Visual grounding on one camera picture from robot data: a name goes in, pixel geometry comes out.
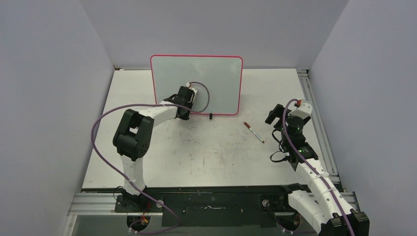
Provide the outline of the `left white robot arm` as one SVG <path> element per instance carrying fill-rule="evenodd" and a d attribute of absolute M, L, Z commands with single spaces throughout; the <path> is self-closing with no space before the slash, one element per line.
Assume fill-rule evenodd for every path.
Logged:
<path fill-rule="evenodd" d="M 147 109 L 126 110 L 113 137 L 113 145 L 122 160 L 126 177 L 122 202 L 139 212 L 149 206 L 149 198 L 142 195 L 146 188 L 143 158 L 148 152 L 153 128 L 171 119 L 188 120 L 198 90 L 190 84 L 181 86 L 178 93 Z"/>

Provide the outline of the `pink framed whiteboard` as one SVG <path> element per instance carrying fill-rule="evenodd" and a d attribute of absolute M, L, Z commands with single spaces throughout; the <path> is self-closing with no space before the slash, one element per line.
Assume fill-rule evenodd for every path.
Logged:
<path fill-rule="evenodd" d="M 243 58 L 214 55 L 153 55 L 150 67 L 155 102 L 177 93 L 181 86 L 197 89 L 192 109 L 204 114 L 239 113 Z"/>

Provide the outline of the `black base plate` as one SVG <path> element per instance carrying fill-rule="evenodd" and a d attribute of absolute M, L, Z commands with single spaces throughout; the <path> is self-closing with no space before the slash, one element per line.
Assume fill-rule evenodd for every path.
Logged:
<path fill-rule="evenodd" d="M 117 196 L 117 213 L 161 213 L 162 226 L 239 227 L 276 226 L 272 214 L 296 211 L 289 206 L 292 191 L 305 190 L 306 185 L 238 186 L 238 187 L 148 187 L 145 193 L 164 203 L 157 205 L 145 196 L 133 197 L 125 190 Z"/>

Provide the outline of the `aluminium rail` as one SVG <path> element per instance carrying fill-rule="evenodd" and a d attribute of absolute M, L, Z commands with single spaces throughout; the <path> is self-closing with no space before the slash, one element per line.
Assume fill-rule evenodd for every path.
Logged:
<path fill-rule="evenodd" d="M 71 204 L 62 235 L 64 236 L 131 236 L 129 222 L 138 220 L 143 213 L 117 213 L 116 200 L 110 193 L 79 193 Z M 272 228 L 257 225 L 239 227 L 181 227 L 162 226 L 161 213 L 144 213 L 149 221 L 144 232 L 162 236 L 250 236 L 279 235 L 276 224 Z"/>
<path fill-rule="evenodd" d="M 314 107 L 313 112 L 312 112 L 312 123 L 316 131 L 320 150 L 322 152 L 323 162 L 325 164 L 327 171 L 330 174 L 330 179 L 332 180 L 332 182 L 339 184 L 340 183 L 339 173 L 336 167 L 333 153 L 330 148 L 327 133 L 325 131 L 325 127 L 324 127 L 321 115 L 317 107 L 316 99 L 313 94 L 308 72 L 309 70 L 306 70 L 306 69 L 297 69 L 297 74 L 298 74 L 298 78 L 299 78 L 299 81 L 303 90 L 304 97 Z"/>

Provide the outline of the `white whiteboard marker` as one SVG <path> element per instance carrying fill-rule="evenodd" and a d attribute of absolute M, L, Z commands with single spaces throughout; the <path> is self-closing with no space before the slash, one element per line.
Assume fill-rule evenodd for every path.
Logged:
<path fill-rule="evenodd" d="M 244 122 L 243 123 L 256 137 L 257 139 L 261 142 L 264 143 L 265 141 L 261 138 L 261 136 L 247 123 Z"/>

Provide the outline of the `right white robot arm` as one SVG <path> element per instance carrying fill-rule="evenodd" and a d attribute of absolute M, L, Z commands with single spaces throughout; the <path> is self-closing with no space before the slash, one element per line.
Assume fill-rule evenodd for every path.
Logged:
<path fill-rule="evenodd" d="M 356 210 L 336 188 L 325 171 L 317 153 L 307 142 L 303 128 L 310 121 L 312 105 L 306 100 L 295 100 L 295 109 L 277 104 L 265 122 L 272 124 L 272 137 L 278 142 L 281 162 L 290 163 L 294 171 L 306 182 L 283 186 L 278 197 L 283 210 L 294 210 L 294 222 L 301 218 L 319 236 L 367 236 L 370 220 Z"/>

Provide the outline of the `aluminium front rail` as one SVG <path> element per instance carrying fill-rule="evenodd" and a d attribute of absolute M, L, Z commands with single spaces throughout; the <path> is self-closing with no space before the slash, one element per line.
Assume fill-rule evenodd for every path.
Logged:
<path fill-rule="evenodd" d="M 110 193 L 79 193 L 71 204 L 62 235 L 64 236 L 131 236 L 129 222 L 138 220 L 143 213 L 117 213 L 116 200 Z M 144 213 L 149 221 L 144 232 L 162 236 L 250 236 L 279 235 L 276 224 L 272 228 L 257 225 L 239 227 L 181 227 L 162 226 L 161 213 Z"/>

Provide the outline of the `aluminium right rail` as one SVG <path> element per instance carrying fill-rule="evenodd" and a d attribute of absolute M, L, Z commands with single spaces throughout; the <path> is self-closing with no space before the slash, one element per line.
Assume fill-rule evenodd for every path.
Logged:
<path fill-rule="evenodd" d="M 330 148 L 327 133 L 325 131 L 325 127 L 324 127 L 321 115 L 317 107 L 316 99 L 313 94 L 308 72 L 309 70 L 306 70 L 306 69 L 297 69 L 297 74 L 298 74 L 298 78 L 299 78 L 299 81 L 303 90 L 304 97 L 314 107 L 313 112 L 312 112 L 312 123 L 316 131 L 320 150 L 322 152 L 323 162 L 325 164 L 327 171 L 330 174 L 330 179 L 332 180 L 332 182 L 339 184 L 340 183 L 339 173 L 336 167 L 333 153 Z"/>

